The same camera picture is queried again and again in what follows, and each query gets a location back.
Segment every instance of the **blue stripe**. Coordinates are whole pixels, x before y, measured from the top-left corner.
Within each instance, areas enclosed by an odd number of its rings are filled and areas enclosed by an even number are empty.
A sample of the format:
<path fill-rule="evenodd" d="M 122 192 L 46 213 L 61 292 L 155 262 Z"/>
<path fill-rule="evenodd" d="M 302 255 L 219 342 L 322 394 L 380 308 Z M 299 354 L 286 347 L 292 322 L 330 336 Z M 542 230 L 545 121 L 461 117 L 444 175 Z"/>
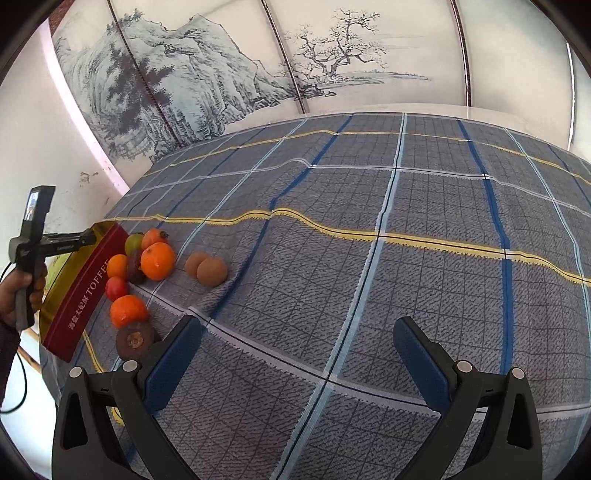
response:
<path fill-rule="evenodd" d="M 260 134 L 260 133 L 261 133 L 261 132 L 262 132 L 262 131 L 263 131 L 265 128 L 266 128 L 266 127 L 263 127 L 263 128 L 261 128 L 260 130 L 258 130 L 258 131 L 257 131 L 257 132 L 256 132 L 256 133 L 255 133 L 255 134 L 252 136 L 252 137 L 250 137 L 250 138 L 248 138 L 247 140 L 245 140 L 244 142 L 242 142 L 242 143 L 240 144 L 240 146 L 243 146 L 245 143 L 248 143 L 248 142 L 250 142 L 250 140 L 252 140 L 252 139 L 253 139 L 253 138 L 255 138 L 255 137 L 258 135 L 258 134 Z M 215 173 L 215 171 L 216 171 L 216 170 L 217 170 L 219 167 L 221 167 L 222 165 L 224 165 L 224 163 L 226 163 L 226 161 L 228 161 L 228 160 L 231 158 L 231 156 L 233 156 L 233 155 L 234 155 L 234 153 L 236 153 L 238 150 L 239 150 L 238 148 L 234 149 L 234 150 L 233 150 L 233 151 L 232 151 L 232 152 L 231 152 L 231 153 L 230 153 L 230 154 L 229 154 L 229 155 L 228 155 L 226 158 L 224 158 L 224 159 L 223 159 L 223 160 L 222 160 L 220 163 L 218 163 L 218 164 L 217 164 L 217 165 L 214 167 L 214 169 L 213 169 L 211 172 L 209 172 L 207 175 L 209 176 L 209 175 L 212 175 L 213 173 Z M 207 179 L 203 179 L 203 180 L 201 180 L 201 181 L 200 181 L 200 182 L 198 182 L 198 183 L 197 183 L 197 184 L 196 184 L 196 185 L 195 185 L 195 186 L 194 186 L 194 187 L 193 187 L 191 190 L 189 190 L 189 192 L 188 192 L 188 193 L 186 193 L 186 194 L 185 194 L 185 196 L 184 196 L 183 198 L 181 198 L 181 199 L 180 199 L 180 200 L 179 200 L 179 201 L 178 201 L 178 202 L 177 202 L 177 203 L 174 205 L 174 207 L 173 207 L 173 208 L 172 208 L 172 209 L 171 209 L 171 210 L 170 210 L 170 211 L 169 211 L 169 212 L 166 214 L 166 217 L 170 217 L 170 216 L 171 216 L 171 215 L 174 213 L 174 211 L 175 211 L 175 210 L 176 210 L 176 209 L 177 209 L 177 208 L 178 208 L 178 207 L 181 205 L 181 203 L 183 203 L 183 202 L 184 202 L 184 201 L 185 201 L 187 198 L 189 198 L 189 196 L 190 196 L 190 195 L 192 195 L 192 194 L 195 192 L 195 190 L 197 190 L 197 189 L 198 189 L 198 188 L 201 186 L 201 184 L 202 184 L 202 183 L 203 183 L 205 180 L 207 180 Z M 158 224 L 157 228 L 160 228 L 160 227 L 163 225 L 163 223 L 164 223 L 164 220 Z"/>
<path fill-rule="evenodd" d="M 340 126 L 340 128 L 336 131 L 337 133 L 341 133 L 345 127 L 347 125 L 349 125 L 349 122 L 353 119 L 354 113 L 352 113 L 351 115 L 349 115 L 348 119 L 345 120 L 345 123 L 343 125 Z M 333 135 L 332 137 L 330 137 L 330 140 L 328 141 L 328 143 L 324 146 L 324 148 L 322 150 L 320 150 L 318 152 L 318 154 L 314 157 L 314 160 L 312 160 L 311 165 L 318 165 L 318 163 L 320 162 L 320 160 L 322 159 L 322 157 L 324 157 L 325 153 L 328 152 L 328 149 L 332 146 L 333 143 L 335 143 L 337 139 L 337 135 Z M 310 171 L 309 168 L 304 169 L 286 188 L 285 190 L 283 190 L 283 192 L 281 192 L 279 195 L 277 195 L 275 198 L 273 198 L 271 200 L 271 202 L 269 203 L 269 210 L 273 211 L 274 208 L 277 206 L 277 201 L 285 196 L 290 190 L 292 190 L 293 188 L 295 188 L 299 183 L 301 183 L 302 180 L 304 180 L 304 178 L 306 178 L 306 175 L 308 175 L 308 172 Z"/>
<path fill-rule="evenodd" d="M 345 120 L 345 123 L 340 126 L 340 128 L 337 130 L 337 133 L 342 132 L 343 129 L 347 125 L 349 125 L 349 122 L 353 118 L 353 115 L 354 115 L 354 113 L 351 114 L 348 117 L 347 120 Z M 314 160 L 312 161 L 312 165 L 316 165 L 322 159 L 322 157 L 328 151 L 328 149 L 330 148 L 330 146 L 333 143 L 335 143 L 335 140 L 336 139 L 337 139 L 337 136 L 336 135 L 334 135 L 334 136 L 332 136 L 330 138 L 330 140 L 327 142 L 327 144 L 324 146 L 324 148 L 322 150 L 320 150 L 320 152 L 315 156 Z M 279 201 L 279 198 L 285 196 L 291 189 L 293 189 L 294 187 L 296 187 L 296 185 L 298 185 L 306 177 L 306 175 L 308 175 L 308 172 L 309 171 L 310 171 L 310 168 L 304 169 L 304 171 L 302 171 L 279 195 L 276 195 L 269 202 L 269 211 L 270 212 L 272 212 L 275 209 L 275 207 L 277 205 L 277 202 Z M 212 311 L 212 313 L 210 315 L 212 318 L 215 318 L 221 312 L 221 310 L 226 306 L 226 303 L 228 303 L 228 300 L 232 297 L 232 295 L 234 295 L 234 292 L 236 291 L 236 289 L 242 283 L 242 280 L 244 279 L 244 276 L 246 275 L 246 272 L 250 268 L 250 266 L 252 264 L 252 261 L 255 258 L 256 252 L 258 251 L 259 247 L 261 246 L 262 239 L 264 238 L 264 236 L 265 236 L 265 234 L 267 232 L 267 228 L 269 227 L 269 222 L 270 221 L 271 221 L 270 218 L 267 219 L 267 220 L 265 220 L 265 223 L 263 224 L 263 226 L 261 228 L 261 232 L 259 233 L 259 236 L 256 239 L 256 243 L 255 243 L 254 248 L 251 251 L 251 254 L 246 259 L 246 262 L 244 263 L 244 266 L 240 269 L 240 272 L 236 276 L 236 280 L 232 283 L 232 285 L 230 286 L 230 288 L 228 289 L 228 291 L 226 292 L 226 294 L 221 298 L 221 300 L 217 303 L 217 305 L 213 309 L 213 311 Z"/>
<path fill-rule="evenodd" d="M 127 463 L 131 464 L 131 462 L 134 461 L 136 452 L 137 452 L 137 450 L 135 449 L 135 444 L 133 443 L 133 440 L 132 440 L 131 447 L 129 447 L 129 450 L 127 450 L 127 452 L 125 454 L 125 460 L 127 460 Z"/>
<path fill-rule="evenodd" d="M 402 154 L 404 152 L 406 124 L 407 116 L 404 113 L 400 122 L 400 134 L 398 136 L 396 153 L 394 155 L 394 169 L 390 174 L 390 179 L 384 193 L 384 200 L 382 201 L 382 207 L 376 217 L 375 229 L 377 236 L 373 239 L 369 247 L 368 256 L 365 260 L 361 275 L 359 276 L 357 288 L 351 299 L 346 319 L 343 322 L 339 336 L 333 345 L 329 359 L 324 366 L 323 374 L 326 379 L 340 374 L 351 344 L 353 343 L 353 339 L 357 333 L 357 329 L 359 328 L 359 324 L 361 323 L 365 304 L 372 288 L 372 283 L 382 253 L 382 247 L 384 245 L 383 235 L 387 227 L 388 217 L 394 205 L 394 197 L 396 195 L 396 188 L 400 177 L 398 167 L 400 166 Z M 306 445 L 312 431 L 316 428 L 320 416 L 322 415 L 331 395 L 332 390 L 327 387 L 327 380 L 322 383 L 319 382 L 316 385 L 304 412 L 300 416 L 300 420 L 291 433 L 290 441 L 286 445 L 283 454 L 281 455 L 281 459 L 271 475 L 272 480 L 285 480 L 286 478 L 289 478 L 301 455 L 302 449 Z"/>
<path fill-rule="evenodd" d="M 478 154 L 476 145 L 470 138 L 466 127 L 461 120 L 457 120 L 457 124 L 462 131 L 462 135 L 467 140 L 468 148 L 472 154 L 472 158 L 478 165 L 480 172 L 483 175 L 488 175 L 486 167 Z M 501 248 L 504 250 L 511 249 L 511 243 L 505 233 L 505 228 L 501 222 L 501 216 L 499 215 L 499 207 L 496 202 L 496 196 L 492 182 L 489 179 L 484 179 L 484 188 L 486 192 L 486 199 L 488 206 L 491 211 L 492 222 L 495 225 L 496 233 L 499 235 L 501 242 Z M 511 368 L 513 362 L 513 343 L 514 343 L 514 313 L 513 313 L 513 264 L 511 260 L 504 258 L 501 262 L 502 272 L 502 289 L 503 289 L 503 350 L 501 353 L 501 368 L 500 372 L 506 374 Z"/>
<path fill-rule="evenodd" d="M 291 131 L 287 134 L 285 134 L 281 140 L 279 140 L 272 149 L 270 149 L 239 181 L 238 183 L 236 183 L 231 189 L 230 191 L 224 195 L 224 197 L 222 198 L 222 200 L 220 200 L 220 202 L 216 205 L 216 207 L 207 214 L 206 220 L 211 218 L 212 215 L 214 215 L 216 212 L 219 211 L 219 209 L 228 201 L 228 199 L 241 187 L 241 185 L 244 184 L 244 182 L 248 179 L 248 177 L 251 176 L 251 174 L 253 172 L 255 172 L 258 167 L 260 167 L 263 162 L 269 158 L 271 155 L 273 155 L 273 153 L 275 152 L 275 150 L 277 150 L 277 148 L 279 148 L 281 146 L 281 144 L 289 137 L 291 137 L 293 135 L 294 132 L 296 132 L 296 130 L 298 130 L 302 125 L 304 125 L 306 122 L 308 121 L 307 118 L 304 118 L 299 124 L 297 124 L 294 128 L 291 129 Z M 181 247 L 181 249 L 178 252 L 178 256 L 180 257 L 180 255 L 182 255 L 182 253 L 184 252 L 184 250 L 187 248 L 187 246 L 189 245 L 189 243 L 191 243 L 191 241 L 193 240 L 193 238 L 195 238 L 195 235 L 197 235 L 200 231 L 201 228 L 203 228 L 205 226 L 206 222 L 201 222 L 196 228 L 195 230 L 193 230 L 193 232 L 191 233 L 191 235 L 189 235 L 187 237 L 187 239 L 184 241 L 183 246 Z M 161 287 L 162 284 L 158 285 L 158 287 L 156 287 L 155 291 L 158 291 L 158 289 Z"/>
<path fill-rule="evenodd" d="M 525 149 L 523 148 L 521 143 L 519 143 L 519 141 L 513 136 L 513 134 L 511 132 L 509 132 L 506 128 L 504 130 L 507 133 L 507 135 L 509 135 L 511 137 L 513 142 L 515 142 L 517 147 L 519 147 L 519 150 L 524 155 L 526 160 L 529 162 L 532 170 L 534 170 L 535 174 L 540 179 L 541 184 L 544 186 L 544 190 L 546 190 L 546 193 L 552 199 L 552 203 L 554 205 L 554 210 L 556 210 L 556 213 L 558 214 L 558 218 L 560 219 L 560 223 L 562 223 L 562 226 L 566 230 L 567 234 L 570 237 L 570 241 L 573 244 L 574 261 L 577 265 L 577 270 L 579 272 L 579 275 L 581 276 L 581 278 L 584 278 L 585 274 L 584 274 L 584 269 L 583 269 L 583 262 L 581 260 L 581 251 L 580 251 L 579 243 L 577 242 L 577 239 L 574 237 L 573 232 L 570 229 L 569 224 L 566 221 L 566 218 L 564 218 L 564 215 L 562 213 L 562 209 L 560 208 L 560 206 L 556 202 L 556 197 L 554 196 L 554 193 L 552 193 L 552 190 L 550 189 L 550 186 L 548 185 L 544 176 L 542 175 L 542 172 L 538 169 L 538 167 L 535 165 L 533 160 L 527 154 L 527 152 L 525 151 Z M 587 287 L 585 286 L 584 283 L 581 283 L 581 289 L 583 290 L 583 300 L 584 300 L 584 305 L 585 305 L 585 319 L 586 319 L 586 323 L 587 323 L 587 336 L 591 338 L 591 301 L 589 299 L 589 292 L 588 292 Z M 579 447 L 579 442 L 580 442 L 581 437 L 583 436 L 583 430 L 585 428 L 585 425 L 587 425 L 588 418 L 589 418 L 589 411 L 587 411 L 585 413 L 585 417 L 579 425 L 579 431 L 577 433 L 577 437 L 576 437 L 576 439 L 574 441 L 574 445 L 573 445 L 573 455 L 574 455 L 575 451 L 577 450 L 577 448 Z"/>
<path fill-rule="evenodd" d="M 567 172 L 569 172 L 569 173 L 572 173 L 572 172 L 570 171 L 570 168 L 569 168 L 569 166 L 566 164 L 566 162 L 565 162 L 565 161 L 564 161 L 562 158 L 560 158 L 560 157 L 558 156 L 558 154 L 557 154 L 557 153 L 554 151 L 554 149 L 552 148 L 552 145 L 550 145 L 550 144 L 547 144 L 547 145 L 548 145 L 549 149 L 552 151 L 552 153 L 554 154 L 554 156 L 560 160 L 560 162 L 562 163 L 562 165 L 564 165 L 564 169 L 565 169 Z M 587 200 L 587 203 L 588 203 L 588 204 L 589 204 L 589 206 L 591 207 L 591 202 L 589 201 L 589 197 L 587 197 L 587 194 L 585 193 L 585 191 L 583 190 L 583 188 L 582 188 L 581 184 L 580 184 L 580 183 L 579 183 L 579 181 L 577 180 L 577 177 L 573 177 L 573 180 L 574 180 L 574 182 L 577 184 L 577 187 L 579 187 L 579 190 L 580 190 L 580 191 L 581 191 L 581 193 L 583 194 L 583 197 L 585 197 L 585 200 Z"/>

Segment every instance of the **red toffee box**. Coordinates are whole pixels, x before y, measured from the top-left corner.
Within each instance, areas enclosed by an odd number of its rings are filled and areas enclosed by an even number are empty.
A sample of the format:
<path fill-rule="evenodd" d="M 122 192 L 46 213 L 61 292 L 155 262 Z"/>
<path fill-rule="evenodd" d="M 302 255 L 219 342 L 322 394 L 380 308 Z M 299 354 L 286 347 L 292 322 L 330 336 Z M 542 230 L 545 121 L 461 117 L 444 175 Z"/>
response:
<path fill-rule="evenodd" d="M 116 222 L 96 223 L 92 231 L 96 243 L 68 257 L 39 315 L 41 343 L 68 363 L 105 293 L 107 262 L 113 255 L 125 253 L 127 233 Z"/>

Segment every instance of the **orange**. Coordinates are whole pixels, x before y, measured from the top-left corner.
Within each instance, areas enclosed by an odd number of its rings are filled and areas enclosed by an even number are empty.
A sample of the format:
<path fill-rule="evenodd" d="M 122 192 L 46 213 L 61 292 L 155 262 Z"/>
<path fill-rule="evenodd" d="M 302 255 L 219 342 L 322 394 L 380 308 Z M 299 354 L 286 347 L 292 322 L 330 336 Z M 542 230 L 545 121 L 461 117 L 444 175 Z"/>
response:
<path fill-rule="evenodd" d="M 115 328 L 121 328 L 131 322 L 145 322 L 148 320 L 146 305 L 134 295 L 119 297 L 111 304 L 109 313 Z"/>
<path fill-rule="evenodd" d="M 154 245 L 156 243 L 168 243 L 168 233 L 164 230 L 160 230 L 158 228 L 151 228 L 148 230 L 144 237 L 142 238 L 141 248 L 142 250 L 146 250 L 150 245 Z"/>
<path fill-rule="evenodd" d="M 127 280 L 127 256 L 124 254 L 114 255 L 107 263 L 107 277 L 119 277 Z"/>
<path fill-rule="evenodd" d="M 158 242 L 143 251 L 140 265 L 146 277 L 160 281 L 173 272 L 176 259 L 174 250 L 169 244 Z"/>

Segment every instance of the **brown kiwi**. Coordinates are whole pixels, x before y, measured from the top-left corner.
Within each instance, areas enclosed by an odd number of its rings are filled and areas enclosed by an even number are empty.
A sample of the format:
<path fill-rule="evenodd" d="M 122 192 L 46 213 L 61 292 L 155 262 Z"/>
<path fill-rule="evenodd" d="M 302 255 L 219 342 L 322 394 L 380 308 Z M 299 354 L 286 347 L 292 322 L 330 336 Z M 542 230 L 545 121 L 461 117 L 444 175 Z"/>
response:
<path fill-rule="evenodd" d="M 201 265 L 201 262 L 206 258 L 209 258 L 209 255 L 207 255 L 205 252 L 194 252 L 191 255 L 189 255 L 184 266 L 184 270 L 187 273 L 187 275 L 191 278 L 196 279 L 197 269 L 199 265 Z"/>
<path fill-rule="evenodd" d="M 197 268 L 197 279 L 206 287 L 217 287 L 226 281 L 228 266 L 219 257 L 209 257 L 203 260 Z"/>
<path fill-rule="evenodd" d="M 161 340 L 148 322 L 132 322 L 117 332 L 115 347 L 123 361 L 138 360 L 154 343 Z"/>
<path fill-rule="evenodd" d="M 140 285 L 146 279 L 144 272 L 141 271 L 140 261 L 142 251 L 139 248 L 132 250 L 127 256 L 127 280 L 135 285 Z"/>

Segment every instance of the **black cable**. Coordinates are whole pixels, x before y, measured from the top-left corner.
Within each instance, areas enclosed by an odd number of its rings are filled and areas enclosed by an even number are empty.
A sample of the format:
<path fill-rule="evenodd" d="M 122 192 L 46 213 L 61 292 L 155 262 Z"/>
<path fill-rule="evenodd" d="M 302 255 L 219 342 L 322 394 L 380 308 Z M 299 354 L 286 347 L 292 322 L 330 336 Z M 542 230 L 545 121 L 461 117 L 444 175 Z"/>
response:
<path fill-rule="evenodd" d="M 2 275 L 0 276 L 0 282 L 2 282 L 2 280 L 4 280 L 4 275 L 6 275 L 6 272 L 10 268 L 10 265 L 12 265 L 12 264 L 9 262 L 8 265 L 6 266 L 6 268 L 4 269 L 4 271 L 2 272 Z M 17 357 L 21 363 L 22 377 L 25 380 L 25 391 L 22 394 L 21 401 L 18 403 L 18 405 L 16 407 L 13 407 L 13 408 L 10 408 L 9 410 L 4 410 L 4 411 L 0 410 L 0 415 L 8 415 L 9 413 L 16 412 L 19 408 L 22 407 L 22 405 L 25 403 L 25 400 L 27 399 L 27 393 L 28 393 L 27 372 L 25 371 L 25 364 L 22 363 L 22 358 L 18 353 L 17 353 Z"/>
<path fill-rule="evenodd" d="M 8 271 L 8 269 L 10 268 L 10 265 L 12 265 L 12 263 L 8 262 L 8 265 L 6 266 L 6 268 L 4 269 L 4 271 L 2 272 L 2 276 L 0 277 L 0 282 L 2 280 L 4 280 L 4 275 L 6 275 L 6 272 Z"/>
<path fill-rule="evenodd" d="M 21 356 L 18 353 L 17 353 L 17 357 L 18 357 L 18 360 L 21 363 L 22 377 L 25 379 L 25 391 L 23 392 L 22 399 L 18 403 L 18 405 L 16 407 L 10 408 L 9 410 L 0 410 L 0 414 L 1 415 L 8 415 L 9 413 L 16 412 L 19 408 L 22 407 L 22 405 L 25 403 L 25 400 L 27 399 L 27 393 L 28 393 L 27 372 L 25 371 L 25 364 L 22 363 L 22 358 L 21 358 Z"/>
<path fill-rule="evenodd" d="M 300 104 L 301 113 L 308 113 L 309 109 L 306 109 L 306 105 L 304 104 L 304 99 L 301 95 L 300 87 L 297 84 L 297 79 L 294 74 L 294 70 L 291 67 L 291 63 L 289 60 L 290 56 L 288 56 L 288 54 L 285 50 L 285 46 L 283 45 L 281 34 L 279 33 L 277 26 L 275 25 L 275 19 L 273 18 L 273 14 L 271 13 L 271 9 L 269 8 L 269 5 L 267 4 L 267 2 L 265 0 L 261 0 L 261 5 L 263 7 L 263 10 L 267 14 L 267 19 L 269 20 L 269 25 L 271 26 L 271 29 L 273 30 L 273 33 L 275 34 L 275 40 L 276 40 L 277 46 L 279 47 L 279 50 L 281 52 L 281 56 L 283 57 L 283 61 L 285 62 L 285 68 L 287 69 L 287 73 L 289 74 L 289 76 L 291 78 L 291 83 L 294 86 L 295 98 L 297 99 L 298 103 Z"/>

